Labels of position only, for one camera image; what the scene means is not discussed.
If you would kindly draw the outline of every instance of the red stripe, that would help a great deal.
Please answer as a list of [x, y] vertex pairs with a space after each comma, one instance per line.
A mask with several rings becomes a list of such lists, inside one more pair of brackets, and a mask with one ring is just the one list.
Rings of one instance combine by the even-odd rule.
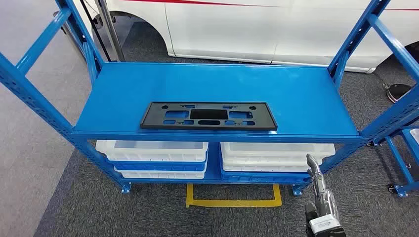
[[233, 3], [220, 3], [220, 2], [207, 2], [207, 1], [192, 1], [192, 0], [127, 0], [127, 1], [188, 3], [188, 4], [205, 4], [205, 5], [224, 5], [224, 6], [263, 6], [263, 5], [246, 5], [246, 4], [233, 4]]

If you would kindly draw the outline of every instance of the blue steel shelf panel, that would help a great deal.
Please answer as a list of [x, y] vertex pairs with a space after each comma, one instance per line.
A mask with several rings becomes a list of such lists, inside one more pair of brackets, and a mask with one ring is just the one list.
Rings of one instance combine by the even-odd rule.
[[128, 179], [121, 178], [122, 182], [133, 183], [206, 183], [206, 184], [299, 184], [310, 177], [308, 173], [272, 173], [275, 179], [231, 179], [223, 180], [220, 166], [219, 143], [210, 143], [208, 147], [207, 170], [203, 179]]
[[[264, 101], [278, 130], [140, 129], [151, 101]], [[105, 63], [73, 134], [90, 139], [212, 142], [361, 139], [326, 68], [153, 63]]]

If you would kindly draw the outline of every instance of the white plastic tray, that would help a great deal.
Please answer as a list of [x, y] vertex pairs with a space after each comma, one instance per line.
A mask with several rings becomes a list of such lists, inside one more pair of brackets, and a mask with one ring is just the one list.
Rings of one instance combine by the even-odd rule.
[[413, 136], [413, 138], [419, 144], [419, 129], [416, 128], [416, 129], [410, 130], [410, 134]]
[[160, 170], [117, 170], [124, 178], [139, 179], [203, 179], [207, 170], [207, 162], [203, 171], [160, 171]]
[[208, 142], [97, 140], [96, 150], [114, 161], [205, 161]]
[[307, 172], [306, 162], [282, 163], [277, 165], [227, 164], [223, 161], [223, 170], [242, 172]]
[[335, 154], [334, 144], [312, 143], [221, 143], [223, 162], [229, 165], [271, 165], [306, 163], [310, 153], [322, 164]]

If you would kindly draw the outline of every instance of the metal pole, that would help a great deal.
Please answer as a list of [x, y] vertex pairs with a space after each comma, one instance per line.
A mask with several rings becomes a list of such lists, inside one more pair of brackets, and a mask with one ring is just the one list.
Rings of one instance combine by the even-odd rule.
[[[53, 13], [53, 16], [55, 17], [58, 14], [58, 11]], [[64, 32], [64, 34], [67, 36], [68, 41], [70, 42], [71, 46], [74, 48], [74, 50], [76, 51], [77, 55], [83, 60], [86, 61], [86, 59], [84, 58], [84, 55], [82, 53], [82, 50], [78, 47], [76, 39], [74, 38], [74, 35], [71, 33], [70, 28], [68, 26], [68, 23], [65, 22], [62, 25], [62, 30]]]
[[119, 62], [124, 62], [124, 54], [122, 53], [121, 45], [119, 44], [119, 40], [117, 37], [117, 33], [115, 31], [114, 25], [112, 24], [112, 17], [111, 13], [109, 12], [108, 5], [106, 4], [105, 0], [95, 0], [97, 8], [99, 9], [100, 17], [103, 20], [103, 25], [105, 26], [106, 33], [108, 34], [109, 41], [111, 42], [111, 46], [115, 51], [117, 60]]

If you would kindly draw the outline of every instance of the black cable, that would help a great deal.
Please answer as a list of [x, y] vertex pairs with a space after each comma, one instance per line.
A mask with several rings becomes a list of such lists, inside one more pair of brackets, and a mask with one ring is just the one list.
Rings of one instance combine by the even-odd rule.
[[90, 14], [89, 14], [89, 11], [87, 10], [87, 7], [86, 7], [86, 5], [84, 3], [84, 0], [80, 0], [80, 2], [82, 3], [83, 9], [86, 12], [87, 17], [89, 18], [89, 21], [90, 21], [90, 24], [93, 27], [94, 33], [96, 34], [97, 39], [99, 40], [99, 43], [100, 43], [100, 45], [103, 48], [103, 52], [106, 55], [106, 59], [108, 59], [108, 62], [110, 62], [111, 61], [111, 58], [109, 57], [108, 51], [106, 50], [105, 45], [103, 44], [102, 38], [100, 37], [99, 32], [97, 31], [97, 28], [96, 28], [96, 26], [95, 26], [95, 24], [94, 24], [94, 22], [93, 22], [93, 20], [92, 20], [92, 18], [90, 16]]
[[376, 71], [374, 71], [372, 74], [375, 75], [381, 81], [385, 89], [388, 89], [390, 87], [390, 85], [385, 83], [385, 81], [376, 73]]

